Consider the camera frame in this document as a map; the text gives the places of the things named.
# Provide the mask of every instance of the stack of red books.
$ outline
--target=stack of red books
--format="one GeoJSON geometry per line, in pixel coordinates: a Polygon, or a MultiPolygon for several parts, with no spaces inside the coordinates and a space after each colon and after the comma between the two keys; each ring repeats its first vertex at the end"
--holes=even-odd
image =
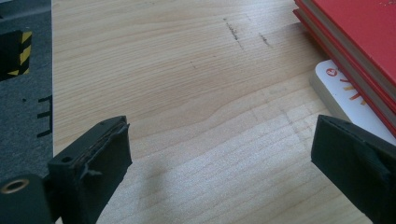
{"type": "Polygon", "coordinates": [[[396,0],[295,0],[293,12],[396,136],[396,0]]]}

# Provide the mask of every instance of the scratch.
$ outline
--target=scratch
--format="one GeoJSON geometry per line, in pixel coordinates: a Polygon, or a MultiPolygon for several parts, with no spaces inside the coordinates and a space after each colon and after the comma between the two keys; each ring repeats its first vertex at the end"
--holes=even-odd
{"type": "Polygon", "coordinates": [[[233,39],[236,40],[236,42],[238,42],[239,47],[241,47],[241,49],[244,50],[244,48],[241,45],[241,42],[239,42],[238,36],[236,35],[237,31],[230,25],[230,23],[227,22],[227,19],[224,20],[226,21],[227,27],[231,31],[231,34],[233,35],[233,39]]]}
{"type": "Polygon", "coordinates": [[[233,38],[238,41],[238,36],[236,35],[236,30],[227,22],[228,29],[231,31],[233,38]]]}
{"type": "Polygon", "coordinates": [[[245,13],[245,16],[247,16],[247,19],[248,19],[249,21],[251,21],[251,19],[250,19],[250,17],[248,16],[247,13],[245,13]]]}
{"type": "Polygon", "coordinates": [[[192,65],[192,67],[193,67],[194,69],[197,69],[197,68],[195,67],[195,65],[192,63],[192,61],[190,61],[190,63],[191,63],[191,65],[192,65]]]}
{"type": "Polygon", "coordinates": [[[262,41],[264,42],[264,44],[265,44],[266,46],[268,46],[268,47],[271,48],[272,46],[268,43],[267,38],[265,38],[265,36],[262,35],[262,34],[260,34],[260,33],[259,33],[259,35],[260,35],[260,37],[262,38],[262,41]]]}

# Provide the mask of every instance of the metal grommet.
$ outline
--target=metal grommet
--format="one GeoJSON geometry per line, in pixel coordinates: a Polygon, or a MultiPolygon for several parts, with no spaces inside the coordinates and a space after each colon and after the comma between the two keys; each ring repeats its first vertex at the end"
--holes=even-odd
{"type": "Polygon", "coordinates": [[[5,186],[1,188],[1,192],[4,194],[15,193],[21,189],[24,189],[27,185],[29,185],[28,179],[17,179],[9,182],[5,186]]]}

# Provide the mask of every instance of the hazard tape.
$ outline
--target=hazard tape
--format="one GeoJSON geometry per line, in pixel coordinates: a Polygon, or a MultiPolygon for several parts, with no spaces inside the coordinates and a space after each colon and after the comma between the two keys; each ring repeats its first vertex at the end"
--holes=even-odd
{"type": "Polygon", "coordinates": [[[19,69],[8,72],[9,75],[17,76],[29,73],[29,59],[32,50],[32,32],[25,32],[21,37],[19,69]]]}
{"type": "Polygon", "coordinates": [[[0,81],[29,73],[32,32],[0,35],[0,81]]]}

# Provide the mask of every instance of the wood grain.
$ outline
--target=wood grain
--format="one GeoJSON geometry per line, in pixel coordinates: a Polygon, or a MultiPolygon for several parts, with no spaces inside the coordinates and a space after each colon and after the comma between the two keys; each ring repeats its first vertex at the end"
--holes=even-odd
{"type": "Polygon", "coordinates": [[[326,59],[293,1],[54,0],[54,146],[126,115],[98,223],[370,223],[310,161],[326,59]]]}

